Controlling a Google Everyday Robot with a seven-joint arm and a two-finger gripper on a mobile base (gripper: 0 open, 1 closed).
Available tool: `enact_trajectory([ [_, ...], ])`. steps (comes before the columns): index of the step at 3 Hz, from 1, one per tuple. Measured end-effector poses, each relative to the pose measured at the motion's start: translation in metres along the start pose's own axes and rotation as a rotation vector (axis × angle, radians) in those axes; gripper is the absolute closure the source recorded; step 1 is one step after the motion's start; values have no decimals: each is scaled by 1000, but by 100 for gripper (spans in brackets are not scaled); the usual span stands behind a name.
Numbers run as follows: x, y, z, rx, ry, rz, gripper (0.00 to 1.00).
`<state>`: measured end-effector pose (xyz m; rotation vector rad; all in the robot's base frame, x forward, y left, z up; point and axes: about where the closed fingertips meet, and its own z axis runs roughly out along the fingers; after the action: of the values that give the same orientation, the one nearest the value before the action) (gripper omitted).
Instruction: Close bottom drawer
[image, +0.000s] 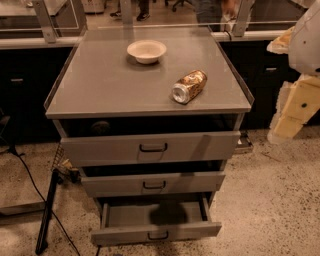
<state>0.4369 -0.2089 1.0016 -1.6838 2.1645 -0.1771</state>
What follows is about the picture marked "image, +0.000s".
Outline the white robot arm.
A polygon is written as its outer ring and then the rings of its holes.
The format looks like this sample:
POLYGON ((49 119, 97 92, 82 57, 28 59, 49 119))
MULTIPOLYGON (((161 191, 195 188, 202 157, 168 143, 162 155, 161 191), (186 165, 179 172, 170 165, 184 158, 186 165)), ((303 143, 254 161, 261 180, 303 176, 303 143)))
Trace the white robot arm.
POLYGON ((281 144, 292 139, 320 109, 320 0, 313 0, 294 27, 274 39, 269 52, 286 53, 300 73, 280 88, 267 139, 281 144))

